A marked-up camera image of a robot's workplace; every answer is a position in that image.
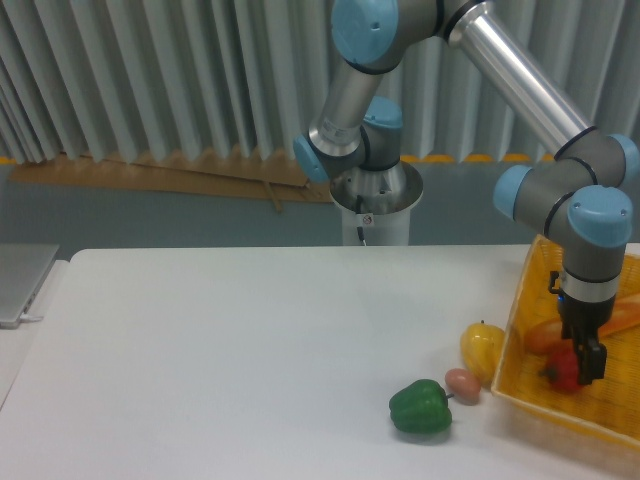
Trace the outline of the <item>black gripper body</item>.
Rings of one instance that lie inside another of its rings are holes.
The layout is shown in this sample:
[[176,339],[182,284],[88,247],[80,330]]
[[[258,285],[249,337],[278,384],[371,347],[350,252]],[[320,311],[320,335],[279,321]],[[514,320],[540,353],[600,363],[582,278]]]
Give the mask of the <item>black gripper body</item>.
[[616,297],[600,302],[585,302],[575,299],[568,294],[558,297],[558,312],[563,322],[569,322],[574,327],[575,345],[580,345],[589,337],[599,340],[599,328],[611,318]]

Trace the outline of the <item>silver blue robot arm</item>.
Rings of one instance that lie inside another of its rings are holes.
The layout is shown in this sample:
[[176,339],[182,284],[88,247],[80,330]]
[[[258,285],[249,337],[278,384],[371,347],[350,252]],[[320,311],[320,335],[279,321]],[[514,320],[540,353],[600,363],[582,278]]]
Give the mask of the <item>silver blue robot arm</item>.
[[505,31],[488,1],[338,1],[331,34],[341,65],[320,114],[293,143],[306,176],[323,183],[357,169],[400,179],[389,193],[354,191],[360,213],[406,198],[402,113],[377,88],[413,44],[439,37],[462,50],[554,156],[548,168],[505,171],[493,203],[563,248],[562,268],[549,284],[561,335],[572,343],[578,382],[602,379],[607,350],[599,333],[611,318],[632,234],[633,204],[623,186],[639,171],[636,144],[592,125]]

